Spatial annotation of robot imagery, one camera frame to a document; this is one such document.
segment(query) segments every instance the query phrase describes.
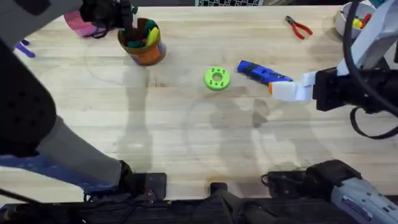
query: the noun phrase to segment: black mount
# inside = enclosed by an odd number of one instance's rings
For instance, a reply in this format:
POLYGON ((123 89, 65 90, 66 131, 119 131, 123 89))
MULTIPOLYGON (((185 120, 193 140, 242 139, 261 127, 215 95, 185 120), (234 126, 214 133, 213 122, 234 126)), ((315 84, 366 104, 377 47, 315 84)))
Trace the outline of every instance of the black mount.
POLYGON ((322 198, 330 201, 334 187, 341 187, 344 180, 362 179, 361 174, 337 159, 321 162, 306 171, 269 172, 264 176, 272 197, 322 198))
MULTIPOLYGON (((398 105, 398 70, 363 70, 361 76, 381 96, 398 105)), ((312 97, 317 100, 317 110, 320 111, 344 105, 358 106, 369 114, 384 110, 363 92, 351 75, 337 76, 336 68, 317 72, 312 97)))

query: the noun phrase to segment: blue toy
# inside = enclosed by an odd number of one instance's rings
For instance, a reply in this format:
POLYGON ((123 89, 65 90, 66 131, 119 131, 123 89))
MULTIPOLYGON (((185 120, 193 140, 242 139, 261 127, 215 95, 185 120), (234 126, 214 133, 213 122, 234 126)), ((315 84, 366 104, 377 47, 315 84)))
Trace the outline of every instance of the blue toy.
POLYGON ((271 82, 292 82, 293 80, 285 75, 281 75, 269 68, 265 68, 255 63, 241 61, 238 65, 238 72, 244 73, 251 79, 268 85, 271 82))

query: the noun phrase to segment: yellow object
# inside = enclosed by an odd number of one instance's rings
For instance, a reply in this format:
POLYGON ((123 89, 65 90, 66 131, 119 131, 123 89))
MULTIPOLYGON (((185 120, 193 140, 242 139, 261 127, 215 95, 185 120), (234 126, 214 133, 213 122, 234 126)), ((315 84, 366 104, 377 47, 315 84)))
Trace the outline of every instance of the yellow object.
POLYGON ((354 21, 353 21, 353 26, 354 26, 355 28, 360 29, 360 28, 362 27, 362 22, 361 22, 359 19, 354 19, 354 21))
POLYGON ((157 27, 153 28, 148 35, 146 46, 152 45, 156 42, 157 36, 159 35, 159 29, 157 27))

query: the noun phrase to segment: pink cup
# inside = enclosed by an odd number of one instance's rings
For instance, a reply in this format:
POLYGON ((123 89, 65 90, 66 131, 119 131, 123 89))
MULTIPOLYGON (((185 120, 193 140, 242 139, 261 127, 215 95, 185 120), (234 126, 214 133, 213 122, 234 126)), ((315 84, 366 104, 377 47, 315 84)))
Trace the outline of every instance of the pink cup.
POLYGON ((104 28, 98 28, 90 22, 84 22, 79 11, 74 11, 63 16, 69 27, 80 37, 89 37, 94 33, 104 31, 104 28))

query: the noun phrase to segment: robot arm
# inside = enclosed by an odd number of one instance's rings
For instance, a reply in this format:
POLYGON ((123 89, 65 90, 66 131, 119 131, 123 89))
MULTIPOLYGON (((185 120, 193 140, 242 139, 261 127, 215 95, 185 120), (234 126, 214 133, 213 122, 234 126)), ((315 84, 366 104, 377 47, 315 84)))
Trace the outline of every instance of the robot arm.
POLYGON ((79 10, 82 0, 0 1, 0 39, 12 49, 18 41, 68 12, 79 10))
POLYGON ((10 50, 25 36, 77 9, 86 20, 121 26, 120 7, 113 0, 0 1, 0 166, 75 184, 88 194, 134 194, 130 167, 73 133, 57 116, 50 93, 10 50))

